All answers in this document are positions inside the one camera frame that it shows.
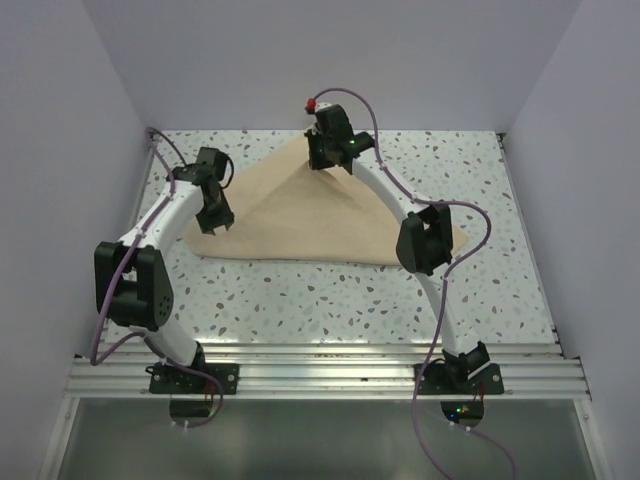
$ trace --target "folded cloth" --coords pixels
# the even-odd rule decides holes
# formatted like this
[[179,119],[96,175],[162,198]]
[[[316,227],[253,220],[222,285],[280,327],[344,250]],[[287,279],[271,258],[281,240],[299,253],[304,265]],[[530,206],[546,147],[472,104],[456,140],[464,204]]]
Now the folded cloth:
[[[196,255],[399,265],[399,225],[373,193],[342,168],[314,171],[304,136],[238,172],[225,190],[235,214],[229,231],[183,238]],[[454,252],[468,240],[453,228]]]

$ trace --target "terrazzo surface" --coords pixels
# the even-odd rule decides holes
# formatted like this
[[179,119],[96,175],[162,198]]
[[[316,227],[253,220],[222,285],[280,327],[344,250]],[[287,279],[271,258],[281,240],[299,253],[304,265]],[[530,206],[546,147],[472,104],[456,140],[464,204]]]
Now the terrazzo surface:
[[[201,146],[211,146],[227,152],[242,170],[300,132],[165,133],[188,162]],[[473,201],[492,218],[487,247],[453,274],[449,294],[457,315],[469,320],[463,325],[487,343],[554,343],[495,134],[382,131],[380,144],[389,164],[419,191]],[[165,142],[160,151],[178,165]],[[158,197],[164,178],[155,162],[141,214]],[[452,217],[470,236],[464,252],[482,238],[484,221],[459,207]],[[172,315],[201,341],[407,344],[430,342],[434,333],[435,316],[419,283],[400,268],[202,258],[181,240],[165,262],[175,295]],[[110,325],[106,340],[126,333]]]

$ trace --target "black joint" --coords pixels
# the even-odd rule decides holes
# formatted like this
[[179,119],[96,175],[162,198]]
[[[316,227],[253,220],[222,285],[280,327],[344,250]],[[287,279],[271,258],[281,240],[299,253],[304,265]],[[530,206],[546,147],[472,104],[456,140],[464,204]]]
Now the black joint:
[[200,147],[196,163],[173,170],[176,180],[191,182],[202,190],[204,206],[196,214],[202,233],[213,233],[222,226],[229,230],[235,221],[235,215],[220,186],[229,162],[229,156],[217,148]]
[[367,132],[355,134],[340,105],[323,108],[315,115],[315,128],[305,133],[309,143],[309,167],[324,170],[339,166],[353,173],[353,159],[375,146],[373,138]]
[[[504,383],[500,366],[490,363],[489,353],[482,342],[468,354],[459,356],[444,353],[444,361],[434,360],[419,381],[419,395],[502,395]],[[414,365],[420,373],[422,365]]]
[[[96,306],[102,309],[113,275],[129,247],[102,242],[94,252]],[[173,308],[173,290],[162,252],[151,246],[137,248],[124,272],[136,271],[135,280],[118,279],[107,317],[121,327],[143,327],[157,331]]]
[[[200,360],[189,369],[205,373],[216,379],[223,388],[225,395],[235,395],[240,378],[240,367],[237,363],[206,363],[202,354]],[[205,393],[207,381],[192,373],[179,370],[170,364],[155,363],[145,369],[151,375],[149,393],[154,395],[196,395]]]
[[396,255],[410,273],[433,275],[434,269],[451,263],[453,228],[447,205],[410,212],[400,225]]

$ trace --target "red connector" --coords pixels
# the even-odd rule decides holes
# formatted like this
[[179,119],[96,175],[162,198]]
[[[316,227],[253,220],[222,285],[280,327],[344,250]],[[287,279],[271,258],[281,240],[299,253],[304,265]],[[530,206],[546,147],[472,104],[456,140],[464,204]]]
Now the red connector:
[[307,100],[307,106],[304,107],[304,110],[309,115],[313,115],[314,113],[316,113],[316,101],[314,98],[310,98],[309,100]]

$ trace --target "white wall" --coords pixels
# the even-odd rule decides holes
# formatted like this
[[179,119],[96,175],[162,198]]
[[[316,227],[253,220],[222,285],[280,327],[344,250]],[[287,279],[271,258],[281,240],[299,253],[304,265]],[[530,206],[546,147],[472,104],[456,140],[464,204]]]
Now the white wall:
[[299,128],[310,95],[343,86],[370,99],[387,128],[497,131],[515,119],[579,4],[84,1],[147,123]]
[[554,321],[619,478],[640,447],[640,2],[583,0],[507,135]]
[[34,478],[125,227],[142,124],[80,0],[0,5],[0,477]]

